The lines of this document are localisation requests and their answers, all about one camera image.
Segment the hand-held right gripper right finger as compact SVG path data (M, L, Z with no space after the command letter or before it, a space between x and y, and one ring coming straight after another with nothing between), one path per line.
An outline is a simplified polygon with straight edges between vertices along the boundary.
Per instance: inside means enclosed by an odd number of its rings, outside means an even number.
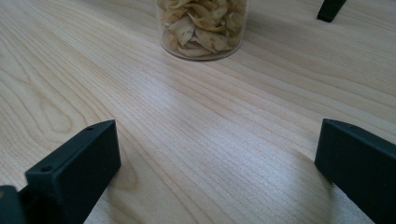
M396 145L358 126L324 119L315 165L375 224L396 224Z

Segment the clear jar of dried slices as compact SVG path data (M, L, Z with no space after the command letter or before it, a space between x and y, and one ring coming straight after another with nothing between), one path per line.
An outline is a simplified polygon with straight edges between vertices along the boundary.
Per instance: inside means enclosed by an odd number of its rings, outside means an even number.
M249 0L155 0L161 44L192 61L227 57L243 42L248 5Z

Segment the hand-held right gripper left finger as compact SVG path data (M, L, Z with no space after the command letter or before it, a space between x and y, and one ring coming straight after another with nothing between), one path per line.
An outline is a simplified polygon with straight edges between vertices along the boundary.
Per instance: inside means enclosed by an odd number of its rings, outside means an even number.
M25 172L29 224L83 224L120 169L114 120L83 129Z

